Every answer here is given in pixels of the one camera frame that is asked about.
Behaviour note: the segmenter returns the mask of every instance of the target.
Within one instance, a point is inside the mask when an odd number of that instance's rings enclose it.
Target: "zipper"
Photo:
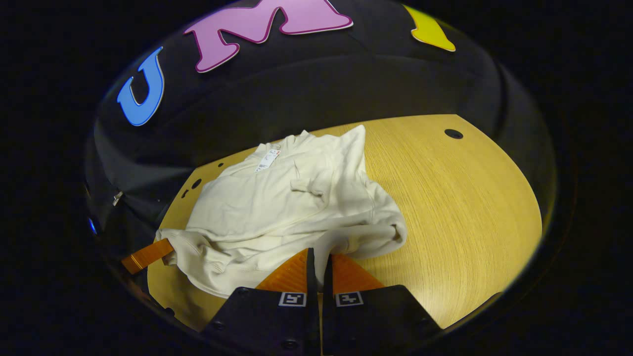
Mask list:
[[[115,200],[112,202],[113,207],[116,206],[116,204],[118,203],[118,201],[121,199],[122,196],[123,196],[123,191],[120,191],[115,195]]]

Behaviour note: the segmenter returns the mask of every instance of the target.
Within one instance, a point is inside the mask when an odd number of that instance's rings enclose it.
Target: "pink letter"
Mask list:
[[[279,30],[287,35],[339,30],[353,25],[351,18],[338,13],[327,0],[261,0],[254,8],[220,10],[184,32],[193,32],[196,37],[200,51],[196,70],[208,72],[233,58],[239,51],[239,45],[227,44],[220,31],[254,43],[265,42],[279,9],[285,16],[285,22]]]

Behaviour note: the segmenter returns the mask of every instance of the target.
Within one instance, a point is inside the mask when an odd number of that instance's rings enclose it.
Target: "clothing tag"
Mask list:
[[[257,168],[255,168],[255,173],[259,172],[260,170],[265,170],[266,168],[270,167],[270,165],[273,164],[273,161],[275,160],[275,158],[279,156],[280,152],[281,151],[279,151],[278,149],[271,149],[270,151],[268,151],[268,153],[264,156],[264,158],[261,159],[261,162],[257,166]]]

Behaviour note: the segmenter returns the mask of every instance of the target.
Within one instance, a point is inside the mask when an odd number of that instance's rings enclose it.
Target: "yellow letter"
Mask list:
[[[416,9],[403,5],[415,22],[415,29],[411,30],[413,38],[420,42],[440,47],[446,51],[455,52],[455,45],[446,38],[444,31],[431,16]]]

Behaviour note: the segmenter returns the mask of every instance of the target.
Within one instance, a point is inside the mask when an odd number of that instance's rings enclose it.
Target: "wood grain surface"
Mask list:
[[[399,250],[358,262],[385,285],[405,285],[440,327],[448,327],[508,287],[530,260],[542,226],[534,193],[510,157],[457,115],[358,124],[367,129],[367,174],[394,198],[409,230]],[[312,133],[340,136],[358,124]],[[463,138],[449,137],[446,129]],[[197,168],[160,227],[184,229],[202,187],[253,151]],[[160,260],[149,266],[148,285],[162,306],[195,330],[202,330],[224,302]]]

